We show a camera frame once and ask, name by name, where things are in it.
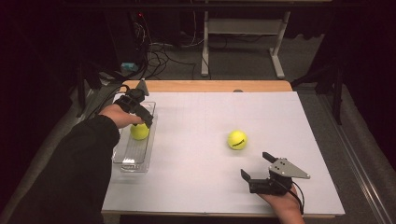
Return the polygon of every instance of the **tennis ball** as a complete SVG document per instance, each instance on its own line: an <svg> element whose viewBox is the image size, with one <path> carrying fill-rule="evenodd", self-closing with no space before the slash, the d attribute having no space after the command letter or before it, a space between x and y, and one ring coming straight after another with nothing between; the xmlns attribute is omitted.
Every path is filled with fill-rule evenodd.
<svg viewBox="0 0 396 224"><path fill-rule="evenodd" d="M149 136L149 128L146 124L131 125L131 136L134 140L143 140Z"/></svg>
<svg viewBox="0 0 396 224"><path fill-rule="evenodd" d="M232 149L242 149L245 147L245 145L248 142L248 137L247 135L239 130L232 131L228 135L228 146Z"/></svg>

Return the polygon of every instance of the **wooden table edge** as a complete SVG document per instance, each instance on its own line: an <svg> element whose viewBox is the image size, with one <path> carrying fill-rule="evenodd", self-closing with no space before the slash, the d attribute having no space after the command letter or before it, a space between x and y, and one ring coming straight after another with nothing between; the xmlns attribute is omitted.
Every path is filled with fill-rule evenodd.
<svg viewBox="0 0 396 224"><path fill-rule="evenodd" d="M135 88L138 80L123 84ZM285 80L146 80L149 92L274 92L292 91Z"/></svg>

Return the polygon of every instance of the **clear plastic container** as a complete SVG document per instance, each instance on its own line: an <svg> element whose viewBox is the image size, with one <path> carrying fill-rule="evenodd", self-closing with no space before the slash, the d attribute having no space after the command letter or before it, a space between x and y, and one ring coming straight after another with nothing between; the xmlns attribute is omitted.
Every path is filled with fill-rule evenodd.
<svg viewBox="0 0 396 224"><path fill-rule="evenodd" d="M149 129L148 137L143 140L134 140L131 136L131 125L120 130L120 141L113 150L113 163L125 173L146 173L149 170L152 144L154 141L157 115L154 102L142 102L148 112L154 117Z"/></svg>

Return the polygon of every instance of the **white desk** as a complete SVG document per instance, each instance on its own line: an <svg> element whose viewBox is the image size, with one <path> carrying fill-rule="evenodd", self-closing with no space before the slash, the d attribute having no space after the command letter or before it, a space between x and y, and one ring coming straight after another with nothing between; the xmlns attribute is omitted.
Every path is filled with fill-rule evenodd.
<svg viewBox="0 0 396 224"><path fill-rule="evenodd" d="M345 213L296 92L151 92L146 101L158 115L149 170L113 169L104 213L270 217L240 175L268 176L263 151L312 176L294 179L307 217ZM235 129L247 133L243 150L227 146Z"/></svg>
<svg viewBox="0 0 396 224"><path fill-rule="evenodd" d="M221 0L221 2L330 2L332 0ZM280 45L288 26L290 12L286 11L283 18L278 20L242 20L242 19L210 19L208 12L205 12L204 18L204 47L202 52L201 75L203 77L209 74L209 34L246 34L246 35L276 35L276 42L273 48L269 49L271 60L273 62L276 76L284 79L285 74L278 58Z"/></svg>

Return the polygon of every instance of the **white tabletop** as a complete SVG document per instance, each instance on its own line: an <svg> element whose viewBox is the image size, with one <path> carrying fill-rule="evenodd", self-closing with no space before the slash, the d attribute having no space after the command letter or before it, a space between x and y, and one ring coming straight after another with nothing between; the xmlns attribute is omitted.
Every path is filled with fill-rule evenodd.
<svg viewBox="0 0 396 224"><path fill-rule="evenodd" d="M311 175L293 178L306 216L345 213L296 92L152 92L146 101L158 116L149 170L113 167L104 212L271 216L240 175L268 177L266 151ZM247 134L243 150L227 145L236 129Z"/></svg>

